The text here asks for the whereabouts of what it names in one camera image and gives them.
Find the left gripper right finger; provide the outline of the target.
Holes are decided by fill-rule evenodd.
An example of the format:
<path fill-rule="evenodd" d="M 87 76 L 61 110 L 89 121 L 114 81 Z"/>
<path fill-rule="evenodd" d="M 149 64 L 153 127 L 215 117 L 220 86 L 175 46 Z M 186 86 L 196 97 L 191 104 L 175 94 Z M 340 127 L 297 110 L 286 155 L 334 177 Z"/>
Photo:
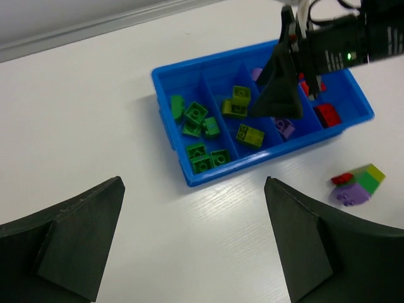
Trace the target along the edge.
<path fill-rule="evenodd" d="M 292 302 L 403 302 L 403 230 L 268 177 L 264 193 Z"/>

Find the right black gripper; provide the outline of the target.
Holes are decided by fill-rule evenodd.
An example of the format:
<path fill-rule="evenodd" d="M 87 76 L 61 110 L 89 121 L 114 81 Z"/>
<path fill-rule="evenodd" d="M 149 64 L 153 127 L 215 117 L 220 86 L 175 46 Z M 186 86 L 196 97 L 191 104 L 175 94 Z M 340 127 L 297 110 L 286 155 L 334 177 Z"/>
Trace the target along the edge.
<path fill-rule="evenodd" d="M 302 118 L 297 72 L 304 74 L 309 93 L 317 95 L 321 90 L 320 76 L 403 54 L 402 13 L 346 15 L 304 35 L 297 25 L 296 72 L 290 53 L 289 30 L 295 31 L 291 6 L 282 8 L 281 19 L 279 41 L 256 80 L 263 90 L 251 106 L 251 117 Z"/>

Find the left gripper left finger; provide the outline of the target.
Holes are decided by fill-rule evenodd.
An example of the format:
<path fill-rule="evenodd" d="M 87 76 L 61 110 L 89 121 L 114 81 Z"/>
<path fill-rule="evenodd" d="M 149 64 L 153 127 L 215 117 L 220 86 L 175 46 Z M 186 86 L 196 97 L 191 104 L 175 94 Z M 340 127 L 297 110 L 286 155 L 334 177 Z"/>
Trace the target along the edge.
<path fill-rule="evenodd" d="M 95 302 L 124 199 L 121 177 L 1 225 L 1 302 Z"/>

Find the purple printed lego brick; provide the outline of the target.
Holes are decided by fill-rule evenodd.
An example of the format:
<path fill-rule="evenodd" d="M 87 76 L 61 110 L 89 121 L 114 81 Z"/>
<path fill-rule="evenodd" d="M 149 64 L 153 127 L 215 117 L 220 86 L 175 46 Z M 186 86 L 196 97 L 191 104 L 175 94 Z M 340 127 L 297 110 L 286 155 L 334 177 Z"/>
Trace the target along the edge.
<path fill-rule="evenodd" d="M 295 126 L 288 119 L 273 118 L 273 123 L 285 140 L 289 139 L 295 132 Z"/>

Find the green lego brick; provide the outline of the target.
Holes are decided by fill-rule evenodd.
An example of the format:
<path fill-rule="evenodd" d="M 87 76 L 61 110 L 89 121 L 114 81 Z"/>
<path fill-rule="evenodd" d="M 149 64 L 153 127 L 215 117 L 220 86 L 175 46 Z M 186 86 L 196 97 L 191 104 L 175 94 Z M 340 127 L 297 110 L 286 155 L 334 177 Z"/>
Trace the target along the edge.
<path fill-rule="evenodd" d="M 208 110 L 197 102 L 192 102 L 184 113 L 185 120 L 194 125 L 200 125 L 207 116 Z"/>

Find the yellow printed lego brick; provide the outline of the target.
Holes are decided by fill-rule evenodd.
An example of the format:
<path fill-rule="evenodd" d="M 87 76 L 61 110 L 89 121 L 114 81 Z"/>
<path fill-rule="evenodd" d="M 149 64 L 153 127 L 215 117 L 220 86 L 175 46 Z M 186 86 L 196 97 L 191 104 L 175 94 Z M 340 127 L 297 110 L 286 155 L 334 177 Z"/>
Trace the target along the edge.
<path fill-rule="evenodd" d="M 251 90 L 245 86 L 233 86 L 232 97 L 222 102 L 221 113 L 225 117 L 245 119 L 251 102 Z"/>

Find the purple round lego brick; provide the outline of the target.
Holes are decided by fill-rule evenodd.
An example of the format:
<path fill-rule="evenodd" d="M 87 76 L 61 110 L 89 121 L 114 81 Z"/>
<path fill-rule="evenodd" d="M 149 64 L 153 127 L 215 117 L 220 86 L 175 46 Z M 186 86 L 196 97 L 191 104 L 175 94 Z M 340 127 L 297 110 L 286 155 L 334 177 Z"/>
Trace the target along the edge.
<path fill-rule="evenodd" d="M 259 78 L 259 76 L 261 75 L 262 71 L 263 71 L 262 68 L 254 68 L 254 69 L 252 69 L 252 71 L 251 71 L 252 80 L 256 81 Z"/>

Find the red half round lego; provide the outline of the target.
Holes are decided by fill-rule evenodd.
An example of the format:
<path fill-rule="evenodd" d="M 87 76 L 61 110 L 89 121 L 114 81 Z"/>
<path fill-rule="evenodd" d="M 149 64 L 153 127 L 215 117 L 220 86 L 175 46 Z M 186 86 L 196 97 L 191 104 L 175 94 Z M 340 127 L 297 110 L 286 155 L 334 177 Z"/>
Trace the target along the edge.
<path fill-rule="evenodd" d="M 300 87 L 303 89 L 303 91 L 304 91 L 306 97 L 307 97 L 309 100 L 315 100 L 315 99 L 316 99 L 314 95 L 311 95 L 311 94 L 309 93 L 309 85 L 307 84 L 307 82 L 306 82 L 306 80 L 305 80 L 305 78 L 304 78 L 304 74 L 303 74 L 303 73 L 300 73 L 300 74 L 299 74 L 299 84 L 300 84 Z M 324 82 L 323 82 L 322 80 L 321 80 L 320 84 L 321 84 L 321 90 L 320 90 L 320 92 L 325 92 L 325 91 L 326 91 L 326 85 L 324 84 Z"/>

